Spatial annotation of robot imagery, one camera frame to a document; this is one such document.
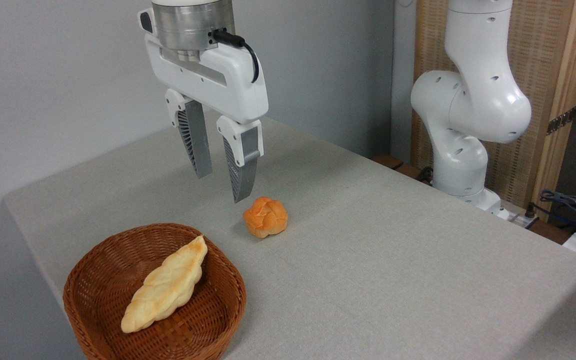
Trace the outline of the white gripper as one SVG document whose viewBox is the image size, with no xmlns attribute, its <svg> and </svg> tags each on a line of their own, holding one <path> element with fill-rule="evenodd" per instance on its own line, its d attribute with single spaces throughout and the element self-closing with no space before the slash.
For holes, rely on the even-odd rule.
<svg viewBox="0 0 576 360">
<path fill-rule="evenodd" d="M 263 70 L 256 82 L 249 51 L 220 43 L 203 51 L 199 61 L 183 61 L 150 33 L 144 35 L 155 76 L 169 89 L 165 99 L 170 121 L 185 146 L 199 179 L 213 172 L 203 105 L 222 114 L 222 136 L 235 203 L 253 190 L 258 159 L 265 154 L 262 123 L 269 110 Z"/>
</svg>

